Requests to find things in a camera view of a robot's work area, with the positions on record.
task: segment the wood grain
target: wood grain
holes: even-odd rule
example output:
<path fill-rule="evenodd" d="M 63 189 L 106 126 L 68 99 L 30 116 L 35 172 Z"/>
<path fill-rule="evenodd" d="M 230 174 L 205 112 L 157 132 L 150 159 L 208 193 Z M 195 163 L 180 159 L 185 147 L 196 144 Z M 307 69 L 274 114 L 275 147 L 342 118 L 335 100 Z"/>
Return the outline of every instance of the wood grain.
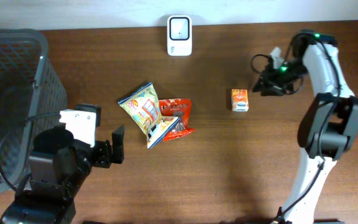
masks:
<path fill-rule="evenodd" d="M 252 86 L 251 56 L 286 49 L 304 28 L 336 36 L 344 76 L 358 96 L 358 21 L 196 26 L 189 57 L 167 55 L 163 27 L 43 32 L 69 108 L 102 107 L 100 140 L 126 126 L 124 163 L 93 169 L 75 199 L 73 223 L 274 217 L 298 169 L 296 133 L 313 99 L 310 80 L 293 96 L 249 93 L 246 113 L 227 109 L 227 93 Z M 192 99 L 193 134 L 147 150 L 142 131 L 117 104 L 145 81 L 153 82 L 160 99 Z M 12 200 L 12 192 L 0 194 L 0 216 Z M 358 223 L 358 136 L 328 177 L 315 218 Z"/>

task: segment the orange box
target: orange box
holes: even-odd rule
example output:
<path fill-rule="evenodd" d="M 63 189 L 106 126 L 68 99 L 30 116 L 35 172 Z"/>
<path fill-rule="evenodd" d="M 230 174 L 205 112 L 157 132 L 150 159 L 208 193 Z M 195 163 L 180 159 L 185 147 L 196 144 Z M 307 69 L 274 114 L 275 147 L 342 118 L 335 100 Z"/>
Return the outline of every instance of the orange box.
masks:
<path fill-rule="evenodd" d="M 233 111 L 248 111 L 248 92 L 247 90 L 231 90 L 231 105 Z"/>

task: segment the gray mesh basket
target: gray mesh basket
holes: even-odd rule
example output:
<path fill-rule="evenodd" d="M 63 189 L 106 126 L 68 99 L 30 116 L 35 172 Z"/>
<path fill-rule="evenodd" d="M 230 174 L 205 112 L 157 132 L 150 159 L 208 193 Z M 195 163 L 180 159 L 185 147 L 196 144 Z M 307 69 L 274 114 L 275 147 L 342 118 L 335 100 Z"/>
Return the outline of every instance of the gray mesh basket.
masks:
<path fill-rule="evenodd" d="M 11 182 L 18 183 L 29 171 L 32 140 L 58 124 L 58 117 L 39 119 L 22 129 L 17 124 L 29 116 L 66 107 L 66 91 L 48 59 L 46 38 L 36 30 L 0 30 L 0 142 L 12 130 L 0 160 Z M 0 192 L 7 188 L 0 177 Z"/>

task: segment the chip bag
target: chip bag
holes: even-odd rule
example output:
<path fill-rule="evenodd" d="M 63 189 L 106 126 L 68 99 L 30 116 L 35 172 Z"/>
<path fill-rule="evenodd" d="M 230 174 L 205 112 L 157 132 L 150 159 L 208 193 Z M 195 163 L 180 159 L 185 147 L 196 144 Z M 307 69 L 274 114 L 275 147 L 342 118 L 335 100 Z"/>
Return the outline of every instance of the chip bag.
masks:
<path fill-rule="evenodd" d="M 178 124 L 164 137 L 164 141 L 180 138 L 195 131 L 187 126 L 191 111 L 190 99 L 160 100 L 159 104 L 162 115 L 179 117 Z"/>
<path fill-rule="evenodd" d="M 150 82 L 118 104 L 131 116 L 147 136 L 147 148 L 151 149 L 178 123 L 179 118 L 162 116 L 157 94 Z"/>

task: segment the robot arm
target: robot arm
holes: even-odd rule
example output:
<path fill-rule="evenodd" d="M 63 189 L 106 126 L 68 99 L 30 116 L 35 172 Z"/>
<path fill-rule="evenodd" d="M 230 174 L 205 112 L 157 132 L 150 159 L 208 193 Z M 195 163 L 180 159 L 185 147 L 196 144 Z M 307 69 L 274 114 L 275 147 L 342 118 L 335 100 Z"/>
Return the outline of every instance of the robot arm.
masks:
<path fill-rule="evenodd" d="M 331 57 L 334 66 L 339 75 L 339 81 L 337 82 L 334 68 L 328 62 L 324 49 L 321 44 L 309 45 L 302 58 L 303 65 L 306 67 L 313 86 L 313 92 L 316 96 L 318 93 L 331 93 L 337 96 L 336 87 L 341 86 L 341 98 L 349 98 L 354 96 L 353 92 L 349 89 L 346 81 L 343 77 L 341 66 L 338 60 L 338 49 L 331 44 L 324 44 L 329 56 Z M 319 166 L 323 165 L 319 176 L 316 178 L 313 187 L 295 206 L 284 214 L 284 220 L 289 220 L 293 224 L 301 223 L 313 223 L 314 222 L 314 210 L 320 193 L 323 189 L 326 178 L 331 169 L 336 165 L 336 160 L 332 157 L 324 156 L 325 161 L 321 157 L 309 157 L 309 153 L 305 148 L 300 149 L 300 163 L 298 168 L 298 174 L 293 184 L 291 194 L 287 201 L 284 203 L 282 210 L 286 210 L 297 201 L 308 189 L 312 183 L 315 175 L 319 172 Z"/>
<path fill-rule="evenodd" d="M 101 108 L 76 105 L 60 112 L 60 122 L 34 139 L 30 153 L 31 174 L 23 178 L 15 199 L 0 224 L 70 223 L 75 215 L 74 198 L 92 167 L 110 168 L 124 160 L 124 127 L 108 140 L 95 141 Z M 24 190 L 29 181 L 31 189 Z"/>
<path fill-rule="evenodd" d="M 358 132 L 358 99 L 343 77 L 333 37 L 309 31 L 295 37 L 291 42 L 294 59 L 284 62 L 281 50 L 274 49 L 254 91 L 262 96 L 291 95 L 297 92 L 293 84 L 310 75 L 315 99 L 298 130 L 298 174 L 291 195 L 272 223 L 311 224 L 329 172 Z M 329 122 L 332 115 L 342 122 Z"/>

